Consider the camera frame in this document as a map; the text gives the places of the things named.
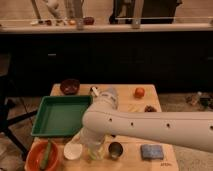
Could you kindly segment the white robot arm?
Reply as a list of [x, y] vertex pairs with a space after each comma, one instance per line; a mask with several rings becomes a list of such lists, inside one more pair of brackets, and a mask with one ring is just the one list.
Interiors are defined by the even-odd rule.
[[114, 87], [102, 91], [82, 117], [80, 141], [99, 150], [106, 135], [127, 136], [213, 153], [213, 112], [122, 112]]

